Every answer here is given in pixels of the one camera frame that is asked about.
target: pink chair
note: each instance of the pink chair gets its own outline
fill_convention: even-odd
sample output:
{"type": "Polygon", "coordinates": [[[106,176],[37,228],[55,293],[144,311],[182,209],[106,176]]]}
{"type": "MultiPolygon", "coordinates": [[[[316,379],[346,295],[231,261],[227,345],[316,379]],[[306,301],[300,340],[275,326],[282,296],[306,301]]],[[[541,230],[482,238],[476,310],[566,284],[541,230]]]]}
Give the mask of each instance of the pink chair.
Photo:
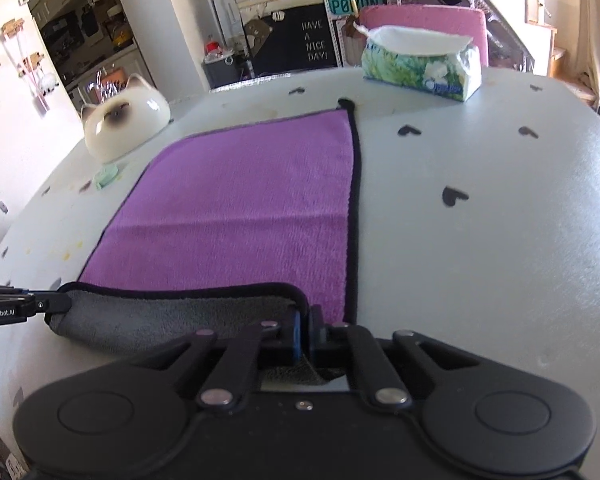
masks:
{"type": "Polygon", "coordinates": [[[471,36],[480,50],[480,63],[489,65],[487,21],[480,9],[419,4],[371,6],[360,10],[360,25],[369,30],[382,25],[399,25],[471,36]]]}

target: tissue pack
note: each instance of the tissue pack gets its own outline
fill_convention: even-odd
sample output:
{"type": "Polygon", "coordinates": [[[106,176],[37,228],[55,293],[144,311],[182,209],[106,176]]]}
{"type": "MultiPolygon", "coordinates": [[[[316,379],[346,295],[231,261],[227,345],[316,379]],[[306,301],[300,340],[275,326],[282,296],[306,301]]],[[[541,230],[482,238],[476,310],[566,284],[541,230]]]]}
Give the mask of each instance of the tissue pack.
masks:
{"type": "Polygon", "coordinates": [[[365,76],[466,101],[482,83],[480,52],[470,36],[385,25],[367,36],[365,76]]]}

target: cat-shaped tissue holder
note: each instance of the cat-shaped tissue holder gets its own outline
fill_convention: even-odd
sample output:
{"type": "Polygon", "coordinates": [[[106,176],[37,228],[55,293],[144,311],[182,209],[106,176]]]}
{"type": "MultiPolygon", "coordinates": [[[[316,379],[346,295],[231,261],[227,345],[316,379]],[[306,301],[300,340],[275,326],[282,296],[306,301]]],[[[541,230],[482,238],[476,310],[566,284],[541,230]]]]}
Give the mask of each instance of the cat-shaped tissue holder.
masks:
{"type": "Polygon", "coordinates": [[[84,142],[97,161],[107,164],[147,142],[170,119],[163,95],[133,74],[119,94],[97,106],[84,105],[84,142]]]}

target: gray cloth underside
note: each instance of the gray cloth underside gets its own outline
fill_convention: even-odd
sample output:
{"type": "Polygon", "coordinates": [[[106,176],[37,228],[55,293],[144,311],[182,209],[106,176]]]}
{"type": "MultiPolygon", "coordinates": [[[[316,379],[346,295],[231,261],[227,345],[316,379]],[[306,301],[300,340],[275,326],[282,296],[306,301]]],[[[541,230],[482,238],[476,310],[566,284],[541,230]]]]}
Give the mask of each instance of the gray cloth underside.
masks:
{"type": "MultiPolygon", "coordinates": [[[[233,337],[254,322],[282,319],[294,305],[292,300],[275,296],[140,300],[83,290],[71,290],[68,295],[71,310],[53,315],[51,330],[117,355],[135,354],[199,328],[211,328],[220,338],[233,337]]],[[[280,383],[325,383],[304,358],[295,367],[268,370],[265,378],[280,383]]]]}

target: red object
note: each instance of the red object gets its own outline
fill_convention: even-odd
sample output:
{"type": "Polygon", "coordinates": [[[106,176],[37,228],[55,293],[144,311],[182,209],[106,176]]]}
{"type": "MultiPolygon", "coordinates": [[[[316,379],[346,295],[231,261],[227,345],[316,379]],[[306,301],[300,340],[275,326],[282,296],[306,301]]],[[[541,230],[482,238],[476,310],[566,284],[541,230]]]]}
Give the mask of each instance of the red object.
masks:
{"type": "Polygon", "coordinates": [[[217,41],[209,41],[206,45],[205,45],[205,56],[209,53],[209,52],[213,52],[214,50],[217,50],[218,48],[220,48],[220,43],[218,43],[217,41]]]}

